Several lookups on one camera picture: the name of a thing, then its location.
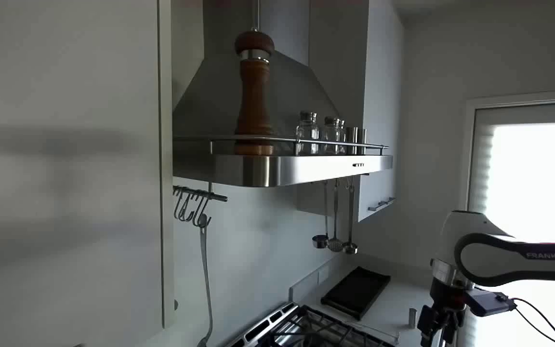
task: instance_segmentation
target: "ceiling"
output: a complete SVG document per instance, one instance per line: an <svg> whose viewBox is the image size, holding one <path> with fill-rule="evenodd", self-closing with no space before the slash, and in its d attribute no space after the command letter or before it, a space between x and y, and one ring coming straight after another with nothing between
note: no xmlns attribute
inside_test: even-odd
<svg viewBox="0 0 555 347"><path fill-rule="evenodd" d="M426 13L426 11L438 9L442 5L457 3L457 1L467 1L467 0L394 0L397 11L403 17Z"/></svg>

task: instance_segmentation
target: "hood shelf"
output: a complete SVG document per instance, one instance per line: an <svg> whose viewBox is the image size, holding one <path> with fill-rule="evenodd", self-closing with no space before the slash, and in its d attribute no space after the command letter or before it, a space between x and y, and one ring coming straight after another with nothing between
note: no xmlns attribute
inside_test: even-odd
<svg viewBox="0 0 555 347"><path fill-rule="evenodd" d="M278 154L234 154L236 140L270 140ZM367 154L297 155L297 144L340 144ZM239 186L286 186L340 177L367 175L394 167L382 144L305 140L290 136L176 136L174 175Z"/></svg>

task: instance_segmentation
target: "pepper mill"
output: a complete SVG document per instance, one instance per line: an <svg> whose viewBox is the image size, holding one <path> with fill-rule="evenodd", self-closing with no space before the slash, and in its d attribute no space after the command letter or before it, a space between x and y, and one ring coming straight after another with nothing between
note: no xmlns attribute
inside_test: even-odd
<svg viewBox="0 0 555 347"><path fill-rule="evenodd" d="M274 128L268 121L264 94L270 78L274 40L270 34L253 28L237 36L236 49L241 57L239 73L243 84L236 134L270 136L274 134ZM274 144L270 140L237 140L236 152L247 155L270 155L274 154Z"/></svg>

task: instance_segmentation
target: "stainless steel range hood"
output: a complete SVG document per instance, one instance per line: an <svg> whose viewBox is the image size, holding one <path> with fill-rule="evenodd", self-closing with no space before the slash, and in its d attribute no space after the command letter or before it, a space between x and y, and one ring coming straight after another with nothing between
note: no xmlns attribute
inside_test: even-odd
<svg viewBox="0 0 555 347"><path fill-rule="evenodd" d="M241 107L239 55L234 42L261 13L261 28L276 49L266 84L266 107L276 130L276 154L234 154ZM309 63L307 0L205 0L205 59L174 111L174 173L243 186L282 186L394 167L380 144L367 155L295 155L293 136L303 109L340 115Z"/></svg>

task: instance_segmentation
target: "kitchen cabinet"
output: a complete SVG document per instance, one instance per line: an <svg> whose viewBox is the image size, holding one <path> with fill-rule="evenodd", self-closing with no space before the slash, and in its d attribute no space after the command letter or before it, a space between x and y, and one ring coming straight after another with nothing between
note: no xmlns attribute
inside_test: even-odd
<svg viewBox="0 0 555 347"><path fill-rule="evenodd" d="M390 0L311 1L311 67L347 125L397 159L403 24ZM357 177L357 219L396 198L396 169ZM322 184L303 186L299 206L318 211Z"/></svg>
<svg viewBox="0 0 555 347"><path fill-rule="evenodd" d="M158 5L0 0L0 347L162 327Z"/></svg>

